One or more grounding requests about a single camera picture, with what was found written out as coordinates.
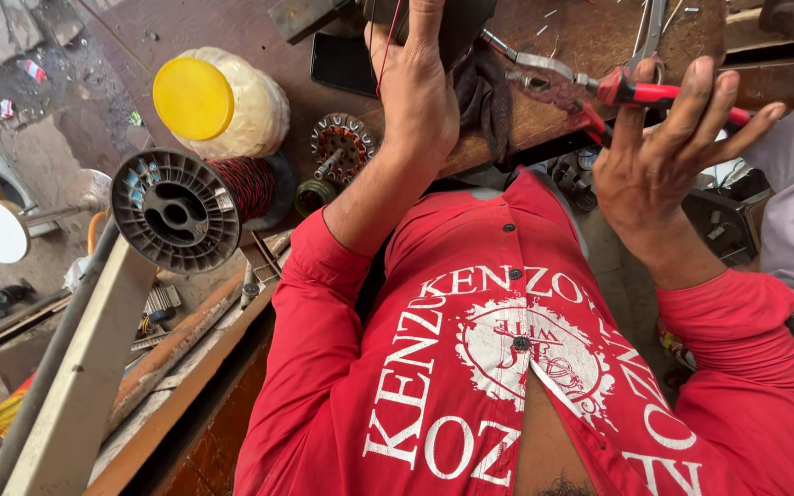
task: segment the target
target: smartphone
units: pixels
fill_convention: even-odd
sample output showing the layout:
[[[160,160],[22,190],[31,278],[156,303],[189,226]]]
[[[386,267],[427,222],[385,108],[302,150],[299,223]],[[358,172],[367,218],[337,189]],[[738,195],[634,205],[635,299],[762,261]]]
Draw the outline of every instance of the smartphone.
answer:
[[[377,81],[362,38],[315,33],[311,76],[316,83],[378,98]]]

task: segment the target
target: red button-up shirt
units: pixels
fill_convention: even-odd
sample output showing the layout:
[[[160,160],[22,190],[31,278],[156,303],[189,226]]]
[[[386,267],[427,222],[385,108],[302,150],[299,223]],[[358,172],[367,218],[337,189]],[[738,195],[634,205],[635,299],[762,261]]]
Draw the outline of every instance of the red button-up shirt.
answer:
[[[603,495],[794,495],[794,296],[777,279],[658,292],[700,367],[673,410],[533,174],[488,201],[419,201],[366,325],[369,259],[321,212],[292,243],[238,496],[511,494],[538,378]]]

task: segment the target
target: pliers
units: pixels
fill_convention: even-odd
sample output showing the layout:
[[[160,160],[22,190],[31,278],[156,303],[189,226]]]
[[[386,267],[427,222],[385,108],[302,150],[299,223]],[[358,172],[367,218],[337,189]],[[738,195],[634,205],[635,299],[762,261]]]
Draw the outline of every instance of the pliers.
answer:
[[[593,96],[609,107],[670,108],[681,89],[672,85],[633,83],[630,81],[630,68],[626,66],[615,68],[602,79],[594,79],[588,74],[575,74],[568,65],[555,58],[517,52],[486,29],[482,30],[480,37],[511,62],[528,68],[527,73],[508,70],[505,79],[525,96],[568,112],[565,129],[584,130],[593,141],[606,148],[612,146],[612,127],[584,101],[584,97]],[[728,117],[729,127],[739,129],[749,123],[750,118],[749,112],[734,107]]]

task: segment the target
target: metal frame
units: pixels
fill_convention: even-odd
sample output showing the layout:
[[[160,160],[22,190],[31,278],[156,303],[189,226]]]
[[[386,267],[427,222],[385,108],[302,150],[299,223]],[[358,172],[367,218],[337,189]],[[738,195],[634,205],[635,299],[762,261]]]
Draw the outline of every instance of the metal frame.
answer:
[[[155,277],[118,236],[4,494],[81,494]]]

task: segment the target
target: orange hose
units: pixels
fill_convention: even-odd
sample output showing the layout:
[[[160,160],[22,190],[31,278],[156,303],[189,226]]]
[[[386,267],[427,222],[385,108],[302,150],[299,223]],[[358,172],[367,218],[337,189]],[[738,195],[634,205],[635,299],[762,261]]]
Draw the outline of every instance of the orange hose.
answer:
[[[106,212],[99,212],[91,217],[91,223],[87,225],[87,256],[90,257],[94,254],[94,248],[97,245],[97,221],[103,219]]]

